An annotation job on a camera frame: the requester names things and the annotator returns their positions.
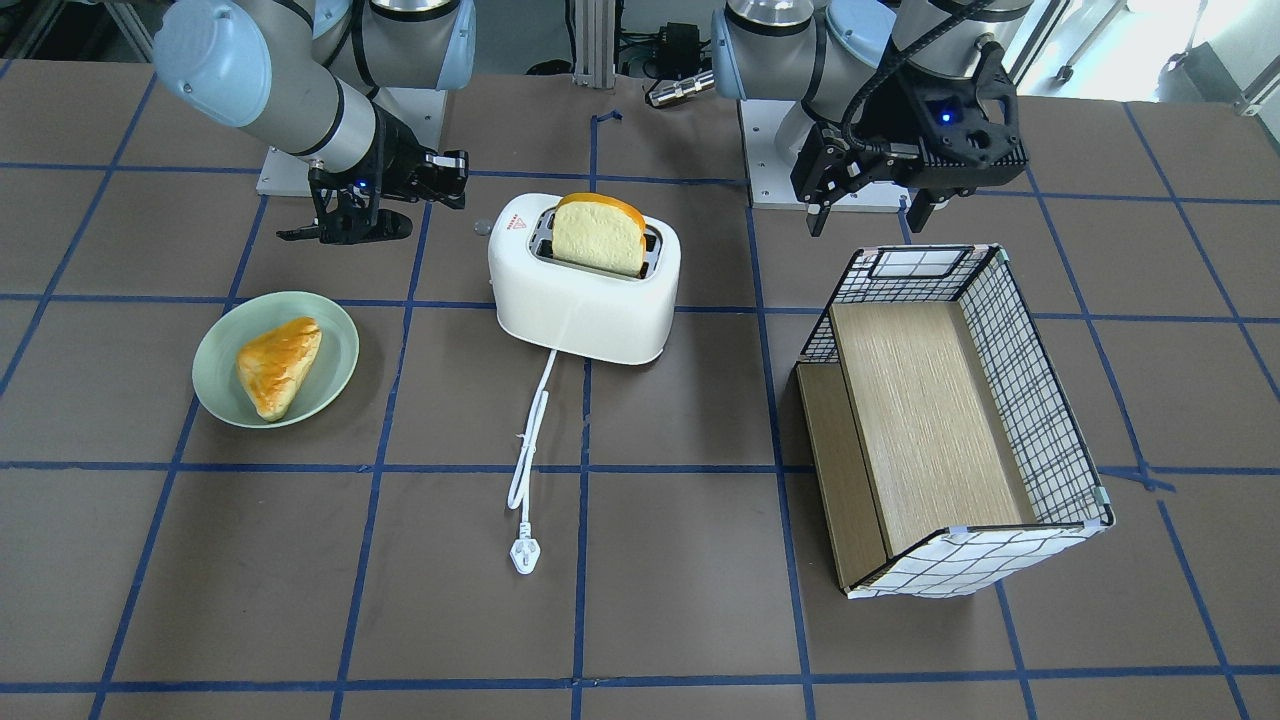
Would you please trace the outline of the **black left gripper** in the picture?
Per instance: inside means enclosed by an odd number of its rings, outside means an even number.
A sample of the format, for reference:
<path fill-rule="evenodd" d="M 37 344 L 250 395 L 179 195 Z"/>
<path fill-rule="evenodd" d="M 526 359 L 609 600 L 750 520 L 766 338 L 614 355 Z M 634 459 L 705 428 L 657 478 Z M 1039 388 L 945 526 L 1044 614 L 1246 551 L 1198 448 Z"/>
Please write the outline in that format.
<path fill-rule="evenodd" d="M 969 78 L 942 78 L 910 61 L 900 65 L 861 105 L 851 131 L 855 145 L 833 128 L 810 126 L 790 172 L 810 237 L 820 237 L 840 199 L 870 182 L 918 190 L 908 206 L 908 228 L 915 234 L 950 199 L 1006 184 L 1027 169 L 1004 46 L 977 51 Z"/>

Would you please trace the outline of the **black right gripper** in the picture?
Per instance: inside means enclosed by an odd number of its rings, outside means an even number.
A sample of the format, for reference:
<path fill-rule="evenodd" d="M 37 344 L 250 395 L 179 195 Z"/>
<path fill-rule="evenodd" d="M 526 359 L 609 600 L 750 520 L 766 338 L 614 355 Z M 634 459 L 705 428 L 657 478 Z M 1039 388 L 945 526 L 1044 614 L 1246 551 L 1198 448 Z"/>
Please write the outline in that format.
<path fill-rule="evenodd" d="M 316 240 L 324 245 L 396 241 L 410 237 L 413 223 L 384 208 L 385 199 L 465 209 L 467 151 L 426 149 L 416 142 L 408 127 L 380 108 L 376 141 L 348 170 L 326 170 L 314 161 L 308 170 L 314 222 L 278 231 L 276 236 L 287 242 Z"/>

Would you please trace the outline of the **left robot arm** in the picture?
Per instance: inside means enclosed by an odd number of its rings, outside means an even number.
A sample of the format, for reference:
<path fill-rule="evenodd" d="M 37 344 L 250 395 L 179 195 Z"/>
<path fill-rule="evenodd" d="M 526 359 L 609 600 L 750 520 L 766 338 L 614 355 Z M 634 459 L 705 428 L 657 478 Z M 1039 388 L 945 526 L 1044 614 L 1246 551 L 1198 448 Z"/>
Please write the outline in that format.
<path fill-rule="evenodd" d="M 868 184 L 913 192 L 908 227 L 950 199 L 1007 184 L 1029 164 L 1004 65 L 1028 1 L 728 1 L 716 13 L 716 88 L 795 101 L 788 173 L 819 236 Z"/>

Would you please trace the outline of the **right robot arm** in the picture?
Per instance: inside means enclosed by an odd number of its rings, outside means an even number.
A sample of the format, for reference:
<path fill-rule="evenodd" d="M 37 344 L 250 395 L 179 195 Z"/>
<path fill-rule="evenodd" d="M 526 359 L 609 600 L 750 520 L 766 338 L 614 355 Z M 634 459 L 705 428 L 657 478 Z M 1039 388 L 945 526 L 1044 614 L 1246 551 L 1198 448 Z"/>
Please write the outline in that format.
<path fill-rule="evenodd" d="M 283 240 L 394 241 L 413 224 L 384 201 L 463 208 L 468 155 L 429 147 L 384 92 L 465 87 L 476 27 L 471 1 L 175 1 L 154 67 L 197 111 L 306 163 L 314 220 Z"/>

